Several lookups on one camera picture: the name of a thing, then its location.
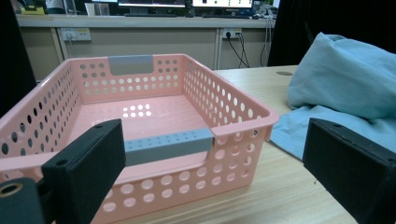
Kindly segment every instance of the table surface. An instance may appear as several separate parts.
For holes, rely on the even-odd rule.
[[[289,112],[287,87],[296,66],[216,71],[280,115]],[[356,223],[303,166],[264,142],[253,183],[193,203],[120,223]]]

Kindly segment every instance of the gray plastic tab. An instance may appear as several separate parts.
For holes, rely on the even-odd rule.
[[[150,74],[154,70],[152,55],[109,56],[108,63],[114,76]]]
[[[125,141],[126,165],[160,161],[212,148],[213,134],[209,129],[170,133]]]

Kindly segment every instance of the pink plastic basket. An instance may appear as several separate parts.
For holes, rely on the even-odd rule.
[[[40,179],[57,151],[119,118],[125,141],[207,128],[212,148],[126,167],[95,223],[249,185],[278,114],[187,55],[71,59],[0,119],[0,181]]]

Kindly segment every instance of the light blue cloth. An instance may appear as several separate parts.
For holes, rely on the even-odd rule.
[[[396,55],[318,34],[288,87],[291,112],[271,141],[301,159],[310,118],[339,123],[396,152]]]

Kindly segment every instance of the power outlet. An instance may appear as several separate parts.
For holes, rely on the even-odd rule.
[[[61,28],[64,41],[84,41],[91,40],[89,28]]]
[[[230,38],[239,38],[238,34],[242,34],[242,28],[224,28],[223,39],[227,39],[227,33],[230,33]]]

